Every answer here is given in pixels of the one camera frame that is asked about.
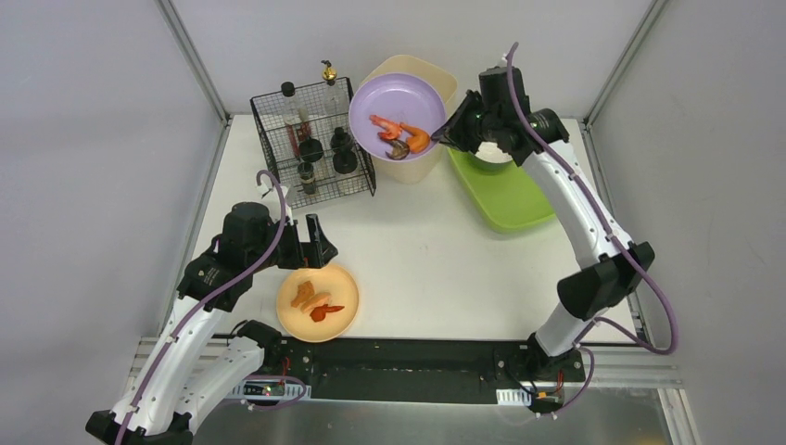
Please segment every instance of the wire basket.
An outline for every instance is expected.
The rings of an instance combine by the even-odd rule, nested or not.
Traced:
[[[346,77],[336,79],[336,86],[352,99],[352,84]],[[260,134],[262,152],[270,170],[281,184],[290,187],[286,201],[296,209],[317,202],[344,197],[368,190],[372,196],[376,191],[376,174],[371,155],[362,150],[349,130],[348,113],[326,116],[323,107],[323,96],[327,85],[325,82],[296,88],[295,95],[309,112],[307,123],[311,138],[318,139],[324,150],[323,160],[314,163],[316,167],[316,193],[304,193],[298,175],[301,160],[292,147],[291,129],[284,124],[280,110],[284,107],[284,95],[281,92],[258,95],[251,98],[251,110]],[[350,175],[337,177],[333,170],[334,149],[330,147],[336,127],[343,127],[352,136],[352,152],[358,157],[358,168]]]

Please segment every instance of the white tabletop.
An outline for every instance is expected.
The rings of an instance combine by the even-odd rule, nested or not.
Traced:
[[[578,124],[564,120],[579,163],[591,171]],[[235,116],[212,188],[195,256],[222,229],[223,217],[241,201],[259,200],[255,175],[265,168],[254,119]],[[558,302],[557,282],[578,271],[573,249],[556,219],[515,235],[499,235],[483,222],[453,172],[447,155],[419,184],[399,184],[377,174],[368,192],[294,210],[301,240],[304,216],[317,213],[338,247],[333,262],[350,271],[361,308],[345,337],[523,339],[537,330]],[[289,271],[254,276],[218,332],[259,320],[282,332],[275,312],[279,285]],[[605,314],[628,329],[625,301]],[[601,324],[587,341],[628,342]]]

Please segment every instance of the black bottle cap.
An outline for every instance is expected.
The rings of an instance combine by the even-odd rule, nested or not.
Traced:
[[[298,174],[302,179],[310,179],[314,177],[314,166],[308,162],[300,162],[298,164]]]
[[[333,156],[333,170],[339,174],[350,174],[358,170],[358,157],[352,150],[341,150]]]
[[[284,82],[281,84],[281,94],[285,97],[292,97],[295,95],[295,85],[291,82]]]
[[[300,158],[306,162],[316,162],[324,156],[322,143],[319,142],[319,139],[310,137],[301,142],[298,148],[300,149]]]
[[[336,127],[333,130],[333,137],[330,138],[330,147],[334,150],[351,148],[352,136],[344,130],[344,127]]]

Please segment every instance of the beige container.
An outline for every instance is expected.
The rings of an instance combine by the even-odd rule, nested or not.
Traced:
[[[430,83],[431,86],[437,90],[437,93],[439,93],[439,97],[442,98],[445,109],[448,111],[448,116],[455,110],[453,99],[459,84],[456,78],[442,68],[417,57],[405,55],[393,56],[382,62],[382,65],[376,67],[376,69],[363,80],[361,85],[367,83],[376,76],[388,74],[389,72],[404,72],[417,76]],[[445,147],[441,144],[437,144],[420,158],[410,162],[395,162],[374,158],[374,169],[399,182],[416,184],[421,182],[423,178],[434,169],[434,166],[436,166],[442,158],[442,153],[444,151]]]

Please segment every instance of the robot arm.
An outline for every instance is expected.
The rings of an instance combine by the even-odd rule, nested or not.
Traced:
[[[530,336],[528,350],[534,357],[527,366],[529,375],[548,372],[574,348],[592,319],[618,304],[641,280],[621,252],[607,238],[604,223],[644,269],[654,260],[648,243],[634,244],[630,236],[602,207],[603,222],[576,181],[589,184],[578,166],[569,134],[550,109],[531,112],[524,92],[521,71],[513,68],[513,89],[526,121],[572,168],[569,172],[544,151],[519,120],[502,66],[479,75],[480,91],[468,91],[448,122],[433,135],[455,149],[475,153],[483,142],[493,142],[523,167],[538,184],[570,239],[581,271],[557,284],[560,303],[549,320]]]
[[[232,347],[190,388],[183,389],[216,328],[251,288],[254,273],[273,266],[321,268],[337,255],[317,215],[306,216],[310,242],[301,243],[297,221],[290,220],[289,211],[279,210],[283,215],[276,215],[285,218],[284,226],[278,244],[263,259],[279,230],[268,207],[258,202],[232,207],[222,233],[186,266],[170,319],[140,373],[139,387],[131,388],[111,411],[93,413],[86,426],[90,434],[107,444],[190,443],[193,432],[219,400],[260,368],[264,349],[280,334],[249,322]],[[227,287],[230,281],[235,284]],[[213,297],[221,288],[225,290]]]

